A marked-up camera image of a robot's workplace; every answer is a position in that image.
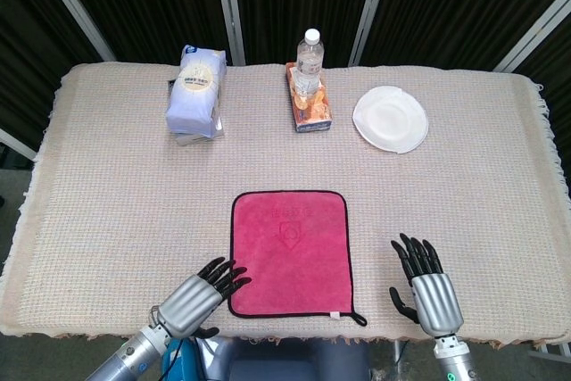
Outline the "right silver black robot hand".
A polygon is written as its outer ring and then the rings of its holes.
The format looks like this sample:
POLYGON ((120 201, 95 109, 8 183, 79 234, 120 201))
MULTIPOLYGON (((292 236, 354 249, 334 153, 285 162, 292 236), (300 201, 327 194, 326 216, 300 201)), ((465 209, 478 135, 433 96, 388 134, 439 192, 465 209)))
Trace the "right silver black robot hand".
POLYGON ((413 295, 414 305, 406 305, 398 290, 391 286, 393 306, 404 317, 421 326, 433 338, 456 335, 464 319, 450 277, 444 272, 432 244, 423 239, 400 234, 391 245, 401 261, 413 295))

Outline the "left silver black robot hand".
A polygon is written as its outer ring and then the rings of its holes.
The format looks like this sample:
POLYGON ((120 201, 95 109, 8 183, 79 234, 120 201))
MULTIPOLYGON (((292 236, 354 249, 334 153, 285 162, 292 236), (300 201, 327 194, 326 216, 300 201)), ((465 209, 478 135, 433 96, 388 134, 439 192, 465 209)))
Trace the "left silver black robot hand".
POLYGON ((218 257, 196 274, 188 277, 160 305, 150 311, 151 327, 162 329, 169 338, 195 337, 210 339, 219 334, 217 327, 202 327, 218 307, 249 284, 246 267, 236 267, 235 260, 218 257))

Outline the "pink and black towel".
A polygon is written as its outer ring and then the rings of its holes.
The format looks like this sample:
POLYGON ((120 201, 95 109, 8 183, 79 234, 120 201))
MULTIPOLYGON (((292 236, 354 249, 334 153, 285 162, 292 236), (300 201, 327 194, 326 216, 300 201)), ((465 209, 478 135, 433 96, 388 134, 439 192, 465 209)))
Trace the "pink and black towel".
POLYGON ((230 257, 252 280, 228 300, 239 318, 368 324, 354 307, 348 209, 335 191, 240 194, 231 211, 230 257))

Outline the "blue plastic object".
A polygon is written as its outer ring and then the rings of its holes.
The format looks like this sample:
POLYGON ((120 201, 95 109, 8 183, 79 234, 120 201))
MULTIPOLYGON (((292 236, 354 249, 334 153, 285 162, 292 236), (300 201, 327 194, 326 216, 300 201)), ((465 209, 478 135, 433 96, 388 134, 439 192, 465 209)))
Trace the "blue plastic object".
POLYGON ((159 381, 199 381, 194 344, 189 339, 173 339, 161 358, 159 381))

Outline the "beige woven tablecloth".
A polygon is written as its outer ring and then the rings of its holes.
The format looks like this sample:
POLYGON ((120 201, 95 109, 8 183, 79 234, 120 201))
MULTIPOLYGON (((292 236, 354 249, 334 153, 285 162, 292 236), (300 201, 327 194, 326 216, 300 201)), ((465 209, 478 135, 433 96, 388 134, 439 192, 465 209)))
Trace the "beige woven tablecloth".
POLYGON ((0 333, 136 333, 208 261, 227 255, 231 207, 248 191, 332 190, 348 208, 354 306, 367 319, 210 318, 226 336, 421 340, 388 294, 412 296, 391 246, 430 241, 464 316, 493 344, 571 340, 571 201, 546 105, 515 74, 418 66, 329 69, 333 123, 294 129, 286 69, 231 67, 224 137, 181 146, 167 131, 177 68, 101 62, 57 91, 0 277, 0 333), (423 106, 424 142, 397 154, 368 143, 352 112, 370 89, 423 106))

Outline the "grey blue robot torso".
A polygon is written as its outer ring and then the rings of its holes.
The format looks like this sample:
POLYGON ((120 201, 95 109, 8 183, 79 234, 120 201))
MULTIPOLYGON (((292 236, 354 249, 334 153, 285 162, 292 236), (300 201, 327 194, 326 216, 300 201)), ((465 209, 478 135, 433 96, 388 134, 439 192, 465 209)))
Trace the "grey blue robot torso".
POLYGON ((195 341, 201 381, 371 381, 368 346, 343 339, 195 341))

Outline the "white paper plate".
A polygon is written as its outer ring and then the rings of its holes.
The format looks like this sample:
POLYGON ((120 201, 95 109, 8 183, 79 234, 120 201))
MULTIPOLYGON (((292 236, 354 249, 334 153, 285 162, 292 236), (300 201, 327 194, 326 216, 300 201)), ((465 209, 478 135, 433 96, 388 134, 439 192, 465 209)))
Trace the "white paper plate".
POLYGON ((394 86, 370 89, 355 104, 352 121, 368 143, 397 154, 419 147, 429 130, 423 106, 412 95, 394 86))

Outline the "lavender paper tissue pack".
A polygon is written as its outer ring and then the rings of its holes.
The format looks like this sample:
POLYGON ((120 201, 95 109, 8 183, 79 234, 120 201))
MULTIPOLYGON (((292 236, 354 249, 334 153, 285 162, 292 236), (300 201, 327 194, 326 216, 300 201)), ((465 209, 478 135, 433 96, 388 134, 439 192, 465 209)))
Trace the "lavender paper tissue pack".
POLYGON ((179 73, 170 81, 166 123, 170 133, 214 138, 220 130, 219 88, 226 52, 185 45, 179 73))

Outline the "orange and blue tissue box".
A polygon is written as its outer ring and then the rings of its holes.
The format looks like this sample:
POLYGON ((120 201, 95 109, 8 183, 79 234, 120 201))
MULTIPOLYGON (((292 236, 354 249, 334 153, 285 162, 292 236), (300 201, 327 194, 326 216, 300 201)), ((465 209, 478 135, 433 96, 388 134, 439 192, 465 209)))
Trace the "orange and blue tissue box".
POLYGON ((297 93, 293 71, 294 62, 285 65, 286 78, 290 91, 290 100, 294 117, 295 130, 298 133, 329 130, 332 123, 332 111, 328 100, 327 87, 323 79, 314 95, 307 97, 297 93))

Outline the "clear plastic water bottle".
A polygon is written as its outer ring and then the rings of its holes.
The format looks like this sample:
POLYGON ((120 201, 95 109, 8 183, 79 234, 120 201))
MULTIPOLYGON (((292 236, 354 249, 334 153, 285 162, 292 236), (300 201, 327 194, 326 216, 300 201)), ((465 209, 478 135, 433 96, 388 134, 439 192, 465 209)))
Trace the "clear plastic water bottle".
POLYGON ((311 99, 319 89, 324 53, 320 32, 317 29, 307 29, 303 40, 297 46, 293 71, 296 93, 303 101, 311 99))

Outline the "grey metal partition post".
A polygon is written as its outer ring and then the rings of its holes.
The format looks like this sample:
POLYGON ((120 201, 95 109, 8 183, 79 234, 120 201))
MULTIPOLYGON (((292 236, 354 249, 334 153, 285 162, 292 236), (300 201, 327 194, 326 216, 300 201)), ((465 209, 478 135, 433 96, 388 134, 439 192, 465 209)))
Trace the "grey metal partition post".
POLYGON ((377 13, 380 0, 365 0, 362 7, 360 21, 352 44, 352 50, 348 66, 358 66, 362 58, 365 45, 368 41, 369 32, 377 13))
POLYGON ((505 73, 515 71, 570 13, 571 0, 554 0, 493 68, 493 71, 505 73))
POLYGON ((16 153, 22 155, 28 160, 34 161, 37 157, 37 152, 31 149, 29 146, 22 143, 20 140, 12 136, 10 133, 6 132, 0 128, 0 143, 10 147, 16 153))
POLYGON ((220 0, 234 66, 245 66, 244 39, 238 0, 220 0))
POLYGON ((95 21, 80 0, 61 0, 79 28, 104 62, 115 62, 117 57, 95 21))

